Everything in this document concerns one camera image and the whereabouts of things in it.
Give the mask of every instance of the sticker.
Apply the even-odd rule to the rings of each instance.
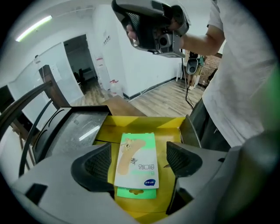
[[[154,179],[149,179],[149,180],[146,180],[144,185],[145,186],[154,186],[154,184],[156,183],[156,181]]]

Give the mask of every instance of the ceiling light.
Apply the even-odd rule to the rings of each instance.
[[[20,42],[24,37],[26,37],[28,34],[30,34],[33,30],[35,30],[37,27],[41,26],[42,24],[46,23],[47,21],[51,20],[52,16],[47,16],[43,19],[41,19],[39,22],[35,23],[31,27],[29,27],[26,31],[24,31],[17,39],[16,41]]]

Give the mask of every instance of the handheld scanner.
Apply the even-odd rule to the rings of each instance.
[[[155,0],[113,0],[112,9],[125,29],[131,25],[137,40],[130,40],[136,49],[169,58],[185,58],[180,52],[180,38],[189,30],[182,8]],[[174,18],[180,27],[170,31]]]

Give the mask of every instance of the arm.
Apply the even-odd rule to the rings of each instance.
[[[181,46],[183,49],[201,55],[214,55],[222,46],[224,37],[224,26],[220,18],[220,9],[216,2],[211,0],[210,19],[208,30],[204,36],[186,34],[182,37]]]
[[[224,32],[216,26],[209,25],[204,36],[192,34],[182,36],[182,48],[200,55],[214,55],[219,51],[224,40]]]

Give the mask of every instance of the fluorescent light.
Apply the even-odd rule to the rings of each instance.
[[[24,37],[26,37],[28,34],[30,34],[33,30],[35,30],[37,27],[41,26],[42,24],[46,23],[47,21],[51,20],[52,16],[47,16],[40,20],[39,22],[35,23],[31,27],[29,27],[26,31],[24,31],[17,39],[16,41],[20,42]]]
[[[79,138],[79,141],[84,140],[86,137],[88,137],[89,135],[91,135],[93,132],[97,131],[100,128],[100,126],[96,126],[95,128],[91,129],[89,132],[85,133],[83,136],[81,136]]]

